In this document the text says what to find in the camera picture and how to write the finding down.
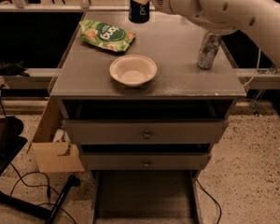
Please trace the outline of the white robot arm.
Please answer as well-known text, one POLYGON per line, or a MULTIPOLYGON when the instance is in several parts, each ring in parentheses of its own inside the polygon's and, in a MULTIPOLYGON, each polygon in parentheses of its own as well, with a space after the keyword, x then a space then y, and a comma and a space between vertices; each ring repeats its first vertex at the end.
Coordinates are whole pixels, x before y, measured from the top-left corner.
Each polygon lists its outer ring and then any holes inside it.
POLYGON ((217 35, 246 34, 280 69, 280 4, 274 0, 134 0, 217 35))

